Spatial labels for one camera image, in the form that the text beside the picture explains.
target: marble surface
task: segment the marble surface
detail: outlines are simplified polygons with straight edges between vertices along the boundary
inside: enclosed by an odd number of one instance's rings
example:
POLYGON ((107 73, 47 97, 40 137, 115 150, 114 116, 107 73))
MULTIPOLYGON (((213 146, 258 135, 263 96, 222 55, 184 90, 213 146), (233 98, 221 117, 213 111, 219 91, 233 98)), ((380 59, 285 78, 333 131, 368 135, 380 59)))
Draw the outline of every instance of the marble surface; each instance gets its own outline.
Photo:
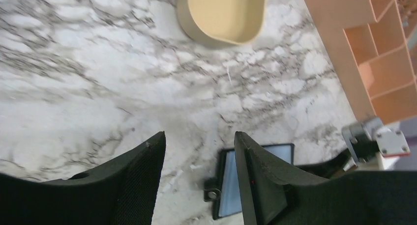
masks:
POLYGON ((354 121, 303 0, 268 0, 252 44, 204 48, 175 0, 0 0, 0 171, 69 178, 157 131, 167 152, 153 224, 212 221, 202 181, 235 131, 328 159, 354 121))

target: black frame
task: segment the black frame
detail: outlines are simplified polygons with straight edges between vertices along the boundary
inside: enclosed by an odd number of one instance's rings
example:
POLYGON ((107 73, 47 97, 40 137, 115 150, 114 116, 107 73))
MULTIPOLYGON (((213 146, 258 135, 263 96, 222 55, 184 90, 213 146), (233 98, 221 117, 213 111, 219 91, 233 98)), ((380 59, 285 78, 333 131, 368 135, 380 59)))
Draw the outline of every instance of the black frame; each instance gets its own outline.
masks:
MULTIPOLYGON (((271 147, 271 146, 290 146, 291 147, 291 165, 294 165, 294 148, 295 148, 295 145, 293 143, 261 145, 261 147, 263 147, 263 148, 268 148, 268 147, 271 147)), ((226 167, 226 155, 227 155, 228 152, 231 152, 231 151, 235 151, 235 149, 234 148, 222 149, 218 153, 218 160, 217 160, 217 166, 216 166, 216 176, 215 176, 215 178, 212 178, 211 181, 212 182, 214 181, 214 183, 216 184, 216 188, 218 188, 220 191, 222 190, 222 185, 223 185, 224 170, 225 170, 225 167, 226 167)), ((221 196, 218 199, 212 201, 213 205, 212 205, 212 208, 211 208, 211 214, 212 214, 212 217, 213 217, 214 220, 218 220, 218 219, 221 219, 221 218, 226 218, 226 217, 220 217, 219 216, 220 200, 221 200, 221 196)))

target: screw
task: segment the screw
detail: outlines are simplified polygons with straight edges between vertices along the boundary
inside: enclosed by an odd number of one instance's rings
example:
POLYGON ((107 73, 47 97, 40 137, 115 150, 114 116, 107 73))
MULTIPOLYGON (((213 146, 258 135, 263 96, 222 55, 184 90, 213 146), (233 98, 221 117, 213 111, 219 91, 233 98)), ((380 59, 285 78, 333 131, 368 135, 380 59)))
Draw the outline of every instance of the screw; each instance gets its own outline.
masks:
POLYGON ((351 143, 352 144, 357 144, 357 139, 356 138, 351 138, 351 143))
POLYGON ((207 195, 209 196, 210 199, 216 199, 217 198, 217 193, 216 192, 209 192, 209 193, 207 193, 207 195))

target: gray marble vein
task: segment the gray marble vein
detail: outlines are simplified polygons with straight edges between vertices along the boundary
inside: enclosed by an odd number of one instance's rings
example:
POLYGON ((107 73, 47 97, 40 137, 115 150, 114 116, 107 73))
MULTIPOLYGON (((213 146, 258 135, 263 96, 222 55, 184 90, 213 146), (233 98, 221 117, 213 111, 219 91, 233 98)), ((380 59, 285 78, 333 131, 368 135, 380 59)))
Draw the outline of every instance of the gray marble vein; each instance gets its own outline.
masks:
POLYGON ((268 0, 260 36, 212 50, 176 0, 0 0, 0 171, 69 178, 158 131, 167 152, 155 225, 212 221, 202 182, 235 131, 293 142, 297 164, 335 156, 349 103, 303 0, 268 0))

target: beige bowl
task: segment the beige bowl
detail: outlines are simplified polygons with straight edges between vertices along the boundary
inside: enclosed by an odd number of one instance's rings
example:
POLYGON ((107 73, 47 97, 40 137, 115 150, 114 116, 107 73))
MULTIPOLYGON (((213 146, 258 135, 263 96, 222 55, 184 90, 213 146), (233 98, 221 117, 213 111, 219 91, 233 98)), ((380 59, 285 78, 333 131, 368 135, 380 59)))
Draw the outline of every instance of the beige bowl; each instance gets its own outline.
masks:
POLYGON ((179 23, 204 45, 218 47, 252 41, 261 31, 266 0, 178 0, 179 23))

